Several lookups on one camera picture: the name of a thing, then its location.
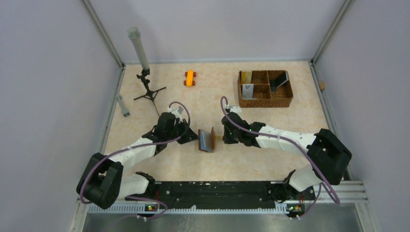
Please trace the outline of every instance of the gray pipe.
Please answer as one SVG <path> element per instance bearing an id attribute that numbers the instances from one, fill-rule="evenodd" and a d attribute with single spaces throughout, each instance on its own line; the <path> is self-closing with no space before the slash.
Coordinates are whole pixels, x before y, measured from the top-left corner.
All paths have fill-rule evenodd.
<path id="1" fill-rule="evenodd" d="M 128 38 L 134 44 L 135 51 L 137 52 L 138 59 L 140 60 L 143 70 L 149 70 L 148 61 L 144 52 L 144 48 L 141 43 L 141 33 L 137 27 L 129 27 L 127 29 Z"/>

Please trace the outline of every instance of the gray wall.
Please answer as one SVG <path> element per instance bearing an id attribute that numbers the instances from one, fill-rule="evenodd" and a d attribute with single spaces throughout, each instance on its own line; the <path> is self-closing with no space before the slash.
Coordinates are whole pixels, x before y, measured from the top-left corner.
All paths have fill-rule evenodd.
<path id="1" fill-rule="evenodd" d="M 384 231 L 408 231 L 410 1 L 356 1 L 318 63 L 340 137 Z"/>
<path id="2" fill-rule="evenodd" d="M 0 7 L 0 231 L 67 231 L 118 68 L 80 1 Z"/>
<path id="3" fill-rule="evenodd" d="M 343 0 L 90 0 L 123 62 L 310 59 Z"/>

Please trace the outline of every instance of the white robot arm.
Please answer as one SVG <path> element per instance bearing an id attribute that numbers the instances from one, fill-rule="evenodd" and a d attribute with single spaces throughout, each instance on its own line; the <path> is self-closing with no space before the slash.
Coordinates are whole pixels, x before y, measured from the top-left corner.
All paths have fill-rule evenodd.
<path id="1" fill-rule="evenodd" d="M 182 112 L 181 106 L 174 109 L 168 108 L 168 112 L 161 114 L 157 125 L 151 131 L 127 148 L 120 150 L 119 153 L 112 154 L 113 156 L 108 159 L 100 153 L 94 154 L 77 185 L 77 193 L 81 195 L 82 188 L 84 188 L 83 197 L 102 209 L 110 207 L 118 197 L 124 198 L 131 194 L 144 193 L 150 182 L 149 175 L 136 173 L 122 178 L 122 173 L 140 161 L 160 153 L 172 139 L 180 137 L 177 140 L 179 144 L 198 139 L 198 135 L 189 128 L 186 120 L 182 119 Z M 103 163 L 92 172 L 97 163 L 103 159 L 105 159 Z"/>
<path id="2" fill-rule="evenodd" d="M 280 149 L 303 156 L 301 150 L 293 144 L 296 143 L 309 156 L 310 160 L 315 163 L 331 185 L 338 185 L 340 183 L 351 160 L 351 152 L 331 131 L 321 129 L 315 134 L 298 133 L 273 128 L 261 122 L 248 124 L 239 116 L 241 110 L 238 106 L 227 105 L 224 108 L 228 112 L 222 119 L 222 124 L 224 125 L 223 140 L 226 144 L 243 143 L 246 146 Z M 243 129 L 253 133 L 241 130 L 227 117 Z M 311 164 L 308 164 L 301 169 L 293 170 L 289 173 L 288 177 L 284 180 L 283 188 L 286 192 L 289 192 L 287 190 L 292 192 L 293 189 L 302 192 L 308 187 L 321 182 L 323 180 L 320 175 L 313 169 Z M 282 194 L 282 197 L 279 198 L 284 200 L 288 197 Z"/>

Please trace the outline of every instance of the aluminum frame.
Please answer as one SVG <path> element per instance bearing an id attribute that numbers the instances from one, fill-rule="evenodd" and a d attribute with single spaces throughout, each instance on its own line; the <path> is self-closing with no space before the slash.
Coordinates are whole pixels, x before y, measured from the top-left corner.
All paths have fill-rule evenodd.
<path id="1" fill-rule="evenodd" d="M 81 0 L 84 8 L 86 9 L 87 13 L 90 16 L 91 21 L 94 23 L 98 33 L 100 34 L 101 38 L 103 39 L 108 51 L 110 52 L 111 56 L 114 58 L 116 61 L 117 65 L 121 68 L 121 73 L 119 76 L 118 80 L 118 85 L 116 89 L 116 95 L 119 93 L 119 90 L 121 88 L 122 84 L 122 79 L 124 76 L 125 72 L 125 65 L 121 61 L 117 51 L 114 48 L 113 43 L 111 42 L 108 34 L 106 33 L 101 21 L 99 20 L 94 8 L 92 7 L 91 3 L 89 0 Z M 327 47 L 329 40 L 332 38 L 334 32 L 338 28 L 343 16 L 351 6 L 351 4 L 354 2 L 354 0 L 345 0 L 339 13 L 337 14 L 335 20 L 333 21 L 332 26 L 330 27 L 328 33 L 326 34 L 324 40 L 320 44 L 317 52 L 315 53 L 314 57 L 312 60 L 309 62 L 310 70 L 312 72 L 313 76 L 313 81 L 315 83 L 315 87 L 318 91 L 319 99 L 322 104 L 323 112 L 325 114 L 325 118 L 328 124 L 329 129 L 337 136 L 338 135 L 338 130 L 336 127 L 336 124 L 334 122 L 334 118 L 332 115 L 332 112 L 329 107 L 329 103 L 326 97 L 326 94 L 324 91 L 321 91 L 319 89 L 319 81 L 320 77 L 319 74 L 316 70 L 316 62 L 320 59 L 324 49 Z M 102 136 L 102 142 L 101 142 L 101 148 L 100 151 L 104 152 L 105 150 L 105 145 L 108 139 L 108 134 L 110 131 L 112 119 L 114 116 L 114 111 L 116 107 L 117 101 L 115 100 L 115 96 L 113 96 L 113 101 L 112 101 L 112 107 L 111 111 L 107 120 L 107 124 Z M 354 203 L 357 213 L 359 215 L 359 220 L 362 225 L 362 229 L 364 232 L 378 232 L 380 231 L 380 226 L 378 224 L 378 221 L 376 220 L 375 215 L 373 214 L 373 211 L 371 209 L 371 206 L 369 204 L 366 190 L 363 186 L 363 183 L 361 181 L 343 181 L 339 186 L 334 186 L 336 189 L 336 192 L 340 192 L 339 197 L 341 199 L 342 203 Z M 329 203 L 330 198 L 326 196 L 326 194 L 322 194 L 321 197 L 318 199 L 317 203 Z M 76 202 L 72 222 L 70 225 L 70 232 L 77 232 L 77 231 L 82 231 L 85 220 L 87 217 L 87 213 L 90 209 L 89 205 L 84 205 L 82 204 L 79 200 Z"/>

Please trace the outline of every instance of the purple cable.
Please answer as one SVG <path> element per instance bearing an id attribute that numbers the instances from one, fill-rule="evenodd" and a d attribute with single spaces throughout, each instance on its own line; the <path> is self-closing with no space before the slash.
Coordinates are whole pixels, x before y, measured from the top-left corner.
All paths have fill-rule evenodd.
<path id="1" fill-rule="evenodd" d="M 267 137 L 272 137 L 272 138 L 278 138 L 277 135 L 273 135 L 273 134 L 266 134 L 266 133 L 259 133 L 259 132 L 255 132 L 255 131 L 251 131 L 248 130 L 246 128 L 243 128 L 241 126 L 239 126 L 238 124 L 236 124 L 234 121 L 232 121 L 231 118 L 229 118 L 228 114 L 225 111 L 225 108 L 223 107 L 223 100 L 226 101 L 226 105 L 228 105 L 228 99 L 225 96 L 222 96 L 220 98 L 220 107 L 222 109 L 223 114 L 225 115 L 225 117 L 228 119 L 228 121 L 230 123 L 232 123 L 234 126 L 238 127 L 239 129 L 246 131 L 248 133 L 251 134 L 256 134 L 256 135 L 262 135 L 262 136 L 267 136 Z M 302 152 L 302 154 L 306 157 L 306 159 L 310 162 L 310 164 L 312 165 L 312 167 L 316 170 L 316 172 L 319 174 L 319 176 L 321 177 L 321 179 L 324 181 L 324 183 L 326 185 L 323 185 L 324 189 L 326 190 L 326 192 L 329 194 L 330 198 L 336 203 L 336 204 L 340 204 L 340 199 L 337 196 L 335 190 L 333 189 L 333 187 L 330 185 L 329 181 L 326 179 L 326 177 L 324 177 L 323 173 L 320 171 L 320 169 L 318 168 L 318 166 L 313 162 L 313 160 L 308 156 L 308 154 L 303 150 L 303 148 L 297 144 L 295 141 L 293 141 L 292 139 L 286 138 L 286 137 L 280 137 L 279 139 L 285 140 L 291 144 L 293 144 L 300 152 Z"/>
<path id="2" fill-rule="evenodd" d="M 159 214 L 155 214 L 155 215 L 152 216 L 152 217 L 147 217 L 147 218 L 146 218 L 147 220 L 156 219 L 156 218 L 162 216 L 162 215 L 168 210 L 168 206 L 167 206 L 164 202 L 161 202 L 161 201 L 157 201 L 157 200 L 149 199 L 149 198 L 143 198 L 143 197 L 133 197 L 133 196 L 127 196 L 127 198 L 130 198 L 130 199 L 133 199 L 133 200 L 136 200 L 136 201 L 156 202 L 157 204 L 160 204 L 160 205 L 162 205 L 162 206 L 165 207 L 165 210 L 164 210 L 164 211 L 160 212 Z M 107 226 L 102 232 L 107 231 L 109 228 L 111 228 L 112 226 L 114 226 L 114 224 L 116 224 L 117 222 L 119 222 L 119 221 L 121 221 L 121 220 L 124 220 L 124 219 L 126 219 L 126 218 L 131 218 L 131 217 L 133 217 L 133 218 L 144 218 L 144 217 L 139 217 L 139 215 L 137 215 L 137 214 L 125 215 L 125 216 L 123 216 L 123 217 L 118 218 L 118 219 L 115 220 L 114 222 L 112 222 L 112 223 L 111 223 L 109 226 Z"/>
<path id="3" fill-rule="evenodd" d="M 304 217 L 308 214 L 308 212 L 313 208 L 313 206 L 316 204 L 316 201 L 319 199 L 319 195 L 320 195 L 320 191 L 321 191 L 321 189 L 322 189 L 322 186 L 324 187 L 324 184 L 323 184 L 323 183 L 320 183 L 320 184 L 319 184 L 318 194 L 316 195 L 315 200 L 314 200 L 313 203 L 309 206 L 309 209 L 307 209 L 302 215 L 299 216 L 299 220 L 302 219 L 302 218 L 304 218 Z"/>
<path id="4" fill-rule="evenodd" d="M 182 104 L 182 103 L 180 103 L 180 102 L 178 102 L 178 101 L 173 101 L 173 102 L 171 102 L 171 103 L 169 104 L 169 107 L 171 107 L 171 105 L 174 104 L 174 103 L 181 105 L 182 108 L 184 108 L 185 112 L 187 112 L 187 116 L 188 116 L 188 127 L 189 127 L 189 125 L 190 125 L 190 123 L 191 123 L 191 117 L 190 117 L 190 113 L 189 113 L 188 109 L 184 106 L 184 104 Z M 180 139 L 180 138 L 181 138 L 181 136 L 179 136 L 179 137 L 177 137 L 177 138 L 174 138 L 174 139 L 172 139 L 172 140 L 165 141 L 165 142 L 157 142 L 157 143 L 151 143 L 151 144 L 139 144 L 139 145 L 132 146 L 131 148 L 132 148 L 132 149 L 137 149 L 137 148 L 142 147 L 142 146 L 152 146 L 152 145 L 168 144 L 168 143 L 174 142 L 174 141 L 176 141 L 176 140 L 178 140 L 178 139 Z M 124 148 L 124 149 L 121 149 L 121 150 L 119 150 L 119 151 L 115 151 L 115 152 L 113 152 L 113 153 L 111 153 L 111 154 L 105 156 L 102 160 L 100 160 L 100 161 L 90 170 L 90 172 L 88 173 L 88 175 L 87 175 L 86 179 L 84 180 L 84 183 L 83 183 L 83 185 L 81 186 L 81 189 L 80 189 L 80 201 L 81 201 L 81 203 L 83 203 L 83 204 L 90 204 L 90 203 L 91 203 L 91 202 L 86 202 L 86 201 L 84 200 L 84 190 L 85 190 L 85 188 L 86 188 L 87 183 L 90 181 L 90 179 L 91 179 L 93 173 L 97 170 L 97 168 L 98 168 L 102 163 L 104 163 L 104 161 L 106 161 L 107 159 L 109 159 L 110 157 L 113 157 L 114 155 L 117 155 L 117 154 L 119 154 L 119 153 L 121 153 L 121 152 L 128 151 L 128 150 L 129 150 L 128 148 Z"/>

